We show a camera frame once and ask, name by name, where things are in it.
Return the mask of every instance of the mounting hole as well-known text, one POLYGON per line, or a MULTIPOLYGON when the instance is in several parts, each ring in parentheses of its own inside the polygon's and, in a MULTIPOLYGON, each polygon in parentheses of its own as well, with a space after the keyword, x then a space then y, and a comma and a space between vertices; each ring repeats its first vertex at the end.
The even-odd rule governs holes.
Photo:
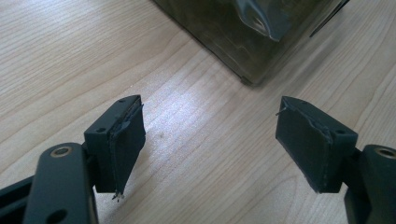
POLYGON ((97 132, 97 133, 102 133, 102 132, 104 132, 106 130, 106 128, 98 128, 98 129, 96 129, 95 131, 97 132))
POLYGON ((54 158, 67 156, 68 154, 70 154, 72 149, 73 148, 71 148, 71 147, 57 147, 51 151, 50 155, 51 155, 51 157, 54 157, 54 158))
POLYGON ((58 210, 47 217, 47 223, 60 223, 67 216, 67 212, 64 209, 58 210))
POLYGON ((337 131, 335 131, 336 133, 339 133, 339 134, 344 134, 344 133, 346 133, 346 131, 343 131, 343 130, 337 130, 337 131))
POLYGON ((394 159, 396 160, 396 152, 384 147, 378 147, 375 149, 375 152, 378 153, 379 155, 386 157, 388 159, 394 159))

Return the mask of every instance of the light wood surface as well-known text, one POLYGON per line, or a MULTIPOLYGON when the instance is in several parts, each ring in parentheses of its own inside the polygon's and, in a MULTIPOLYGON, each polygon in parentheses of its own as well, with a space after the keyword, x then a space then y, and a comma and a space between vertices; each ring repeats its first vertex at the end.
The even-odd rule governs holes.
POLYGON ((125 198, 97 195, 102 223, 347 223, 275 140, 282 95, 396 147, 396 1, 351 1, 259 88, 149 0, 0 3, 0 188, 141 94, 147 143, 125 198))

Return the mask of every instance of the metal screw head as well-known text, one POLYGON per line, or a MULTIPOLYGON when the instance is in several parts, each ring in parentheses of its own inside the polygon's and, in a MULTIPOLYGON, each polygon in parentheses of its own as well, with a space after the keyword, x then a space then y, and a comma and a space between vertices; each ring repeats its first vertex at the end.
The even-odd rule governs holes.
POLYGON ((375 152, 380 156, 386 157, 388 159, 396 160, 396 151, 384 148, 384 147, 377 147, 375 152))
POLYGON ((53 149, 50 153, 53 158, 60 158, 63 156, 67 156, 72 151, 71 147, 57 147, 53 149))

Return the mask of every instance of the wood grain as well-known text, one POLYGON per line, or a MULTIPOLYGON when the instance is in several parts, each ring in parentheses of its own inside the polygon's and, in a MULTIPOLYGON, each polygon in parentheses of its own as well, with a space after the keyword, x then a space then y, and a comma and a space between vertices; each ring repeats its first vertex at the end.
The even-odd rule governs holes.
POLYGON ((275 140, 282 95, 396 147, 396 2, 351 1, 255 89, 149 0, 0 3, 0 188, 141 94, 147 143, 102 223, 347 223, 275 140))

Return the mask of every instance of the wooden table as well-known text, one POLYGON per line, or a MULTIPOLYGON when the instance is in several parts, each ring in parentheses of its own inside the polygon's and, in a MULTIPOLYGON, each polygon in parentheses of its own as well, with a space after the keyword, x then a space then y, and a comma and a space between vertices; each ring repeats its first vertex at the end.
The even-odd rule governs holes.
POLYGON ((149 0, 0 3, 0 188, 141 94, 147 142, 102 223, 346 223, 275 140, 282 95, 396 147, 396 1, 351 1, 259 88, 244 86, 149 0))

